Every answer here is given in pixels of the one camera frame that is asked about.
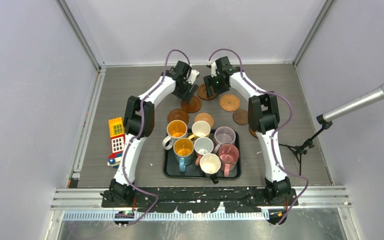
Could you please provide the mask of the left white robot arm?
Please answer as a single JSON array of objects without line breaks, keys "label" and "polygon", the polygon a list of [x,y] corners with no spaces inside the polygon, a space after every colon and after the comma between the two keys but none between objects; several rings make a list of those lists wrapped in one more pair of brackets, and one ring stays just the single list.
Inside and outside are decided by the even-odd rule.
[{"label": "left white robot arm", "polygon": [[195,81],[199,74],[189,63],[178,61],[175,67],[164,70],[146,92],[128,98],[123,119],[125,147],[120,166],[109,188],[102,193],[105,200],[121,207],[133,202],[136,166],[142,147],[155,126],[155,108],[170,94],[189,103],[198,89]]}]

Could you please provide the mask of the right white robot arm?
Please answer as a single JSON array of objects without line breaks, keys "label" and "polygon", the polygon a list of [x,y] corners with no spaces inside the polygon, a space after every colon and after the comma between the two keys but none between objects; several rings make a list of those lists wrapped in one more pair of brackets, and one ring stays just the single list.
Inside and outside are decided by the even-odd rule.
[{"label": "right white robot arm", "polygon": [[239,66],[232,66],[224,56],[208,61],[210,75],[205,76],[207,95],[220,95],[231,88],[248,102],[248,126],[256,133],[265,164],[265,198],[271,205],[279,205],[290,195],[292,187],[288,175],[282,170],[283,162],[275,131],[280,123],[277,97],[251,81]]}]

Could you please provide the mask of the white mug orange inside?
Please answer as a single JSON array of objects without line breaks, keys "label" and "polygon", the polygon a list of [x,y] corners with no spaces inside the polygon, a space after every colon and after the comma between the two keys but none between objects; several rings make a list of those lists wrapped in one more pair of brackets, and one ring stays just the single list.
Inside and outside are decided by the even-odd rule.
[{"label": "white mug orange inside", "polygon": [[165,150],[170,150],[176,140],[187,135],[188,126],[182,120],[173,120],[166,127],[167,136],[162,140],[162,147]]}]

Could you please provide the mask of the dark brown wooden coaster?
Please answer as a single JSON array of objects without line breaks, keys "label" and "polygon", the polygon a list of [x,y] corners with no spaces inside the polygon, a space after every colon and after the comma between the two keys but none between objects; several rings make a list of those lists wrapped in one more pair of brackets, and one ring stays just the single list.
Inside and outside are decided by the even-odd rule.
[{"label": "dark brown wooden coaster", "polygon": [[237,109],[232,114],[233,121],[238,125],[248,124],[248,111],[245,109]]}]

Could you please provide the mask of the woven rattan coaster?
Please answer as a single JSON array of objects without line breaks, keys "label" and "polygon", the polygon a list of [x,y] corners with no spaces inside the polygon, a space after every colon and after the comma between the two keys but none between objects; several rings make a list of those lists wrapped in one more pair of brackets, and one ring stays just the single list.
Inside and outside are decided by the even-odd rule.
[{"label": "woven rattan coaster", "polygon": [[219,100],[220,107],[227,112],[234,112],[241,106],[240,99],[234,94],[225,94]]},{"label": "woven rattan coaster", "polygon": [[196,123],[198,121],[204,121],[208,123],[211,128],[215,124],[214,118],[209,113],[205,113],[205,112],[199,113],[195,116],[194,122]]}]

